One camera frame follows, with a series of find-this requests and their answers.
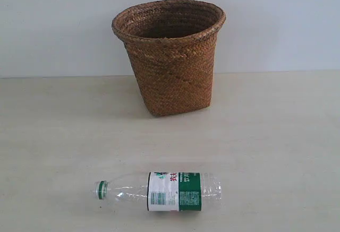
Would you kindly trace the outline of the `clear plastic bottle green label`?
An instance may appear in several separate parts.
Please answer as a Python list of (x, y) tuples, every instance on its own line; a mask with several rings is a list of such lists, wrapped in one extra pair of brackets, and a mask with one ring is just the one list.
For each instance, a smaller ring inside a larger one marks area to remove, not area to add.
[(211, 173), (141, 172), (95, 183), (96, 199), (152, 212), (202, 211), (222, 198), (220, 181)]

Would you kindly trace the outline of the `brown woven wicker basket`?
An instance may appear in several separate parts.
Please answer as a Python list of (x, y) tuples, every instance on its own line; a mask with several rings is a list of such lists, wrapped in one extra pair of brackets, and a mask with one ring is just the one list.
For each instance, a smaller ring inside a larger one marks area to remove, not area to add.
[(112, 20), (124, 44), (143, 102), (154, 116), (210, 106), (215, 48), (225, 12), (195, 0), (131, 6)]

